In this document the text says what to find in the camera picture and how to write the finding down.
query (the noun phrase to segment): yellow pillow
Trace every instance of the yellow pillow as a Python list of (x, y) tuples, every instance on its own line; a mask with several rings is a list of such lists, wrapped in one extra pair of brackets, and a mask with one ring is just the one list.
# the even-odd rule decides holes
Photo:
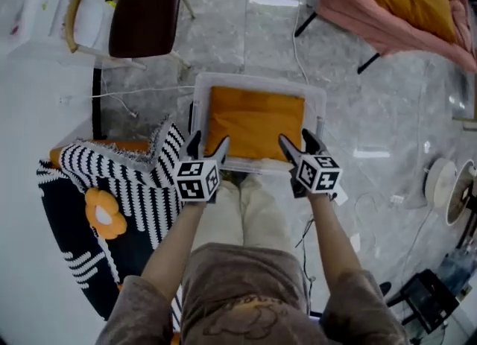
[(455, 43), (455, 27), (449, 0), (375, 0), (391, 14), (449, 43)]
[(212, 154), (230, 136), (229, 156), (286, 161), (278, 135), (301, 148), (304, 108), (305, 101), (294, 96), (213, 86), (204, 153)]

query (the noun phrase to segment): plastic storage box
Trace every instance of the plastic storage box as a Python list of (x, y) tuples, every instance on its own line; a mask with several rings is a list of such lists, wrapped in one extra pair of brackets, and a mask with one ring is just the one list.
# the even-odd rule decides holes
[[(317, 126), (325, 118), (326, 93), (323, 89), (305, 84), (290, 83), (284, 80), (273, 80), (265, 77), (247, 75), (219, 74), (202, 72), (195, 78), (194, 101), (192, 105), (191, 132), (201, 130), (202, 139), (199, 151), (203, 148), (209, 132), (209, 104), (210, 92), (213, 86), (228, 86), (232, 88), (283, 95), (299, 96), (305, 99), (305, 113), (303, 116), (303, 128), (316, 133)], [(245, 159), (228, 156), (221, 169), (232, 171), (244, 171), (257, 174), (277, 174), (290, 170), (291, 165), (287, 162), (274, 159)]]

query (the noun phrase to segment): chair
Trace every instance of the chair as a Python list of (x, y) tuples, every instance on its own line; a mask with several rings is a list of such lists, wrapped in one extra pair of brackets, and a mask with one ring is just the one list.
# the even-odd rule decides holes
[(406, 325), (418, 320), (427, 334), (436, 330), (458, 307), (459, 303), (431, 270), (415, 274), (388, 301), (388, 307), (406, 301), (412, 310), (402, 322)]
[(359, 74), (380, 56), (410, 50), (434, 52), (467, 71), (477, 72), (468, 1), (450, 0), (450, 3), (457, 44), (447, 43), (435, 35), (412, 27), (378, 6), (374, 0), (320, 0), (315, 12), (296, 30), (295, 36), (299, 36), (320, 14), (330, 22), (359, 35), (376, 49), (377, 53), (358, 68)]
[(116, 7), (110, 27), (108, 52), (75, 41), (75, 20), (81, 0), (70, 1), (65, 18), (65, 34), (72, 53), (79, 51), (92, 54), (102, 60), (112, 63), (120, 61), (138, 69), (146, 69), (146, 66), (132, 61), (132, 58), (169, 54), (183, 66), (191, 66), (172, 51), (180, 0), (114, 1)]

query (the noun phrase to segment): orange flower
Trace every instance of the orange flower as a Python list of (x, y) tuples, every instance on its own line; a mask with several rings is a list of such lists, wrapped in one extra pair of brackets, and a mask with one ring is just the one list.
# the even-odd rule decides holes
[(85, 195), (86, 217), (104, 239), (115, 239), (126, 232), (127, 223), (116, 199), (104, 190), (90, 188)]

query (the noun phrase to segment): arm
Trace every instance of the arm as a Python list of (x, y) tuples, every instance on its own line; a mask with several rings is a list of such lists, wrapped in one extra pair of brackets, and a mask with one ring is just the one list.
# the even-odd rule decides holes
[(404, 328), (386, 306), (379, 287), (362, 270), (327, 195), (309, 195), (321, 261), (331, 296), (321, 323), (326, 335), (344, 344), (407, 344)]
[(141, 277), (127, 276), (96, 345), (170, 344), (177, 293), (205, 203), (186, 205)]
[(344, 273), (361, 270), (351, 242), (336, 218), (327, 194), (310, 194), (326, 283), (333, 292)]
[(187, 204), (167, 236), (153, 252), (141, 277), (164, 295), (168, 303), (177, 293), (205, 203)]

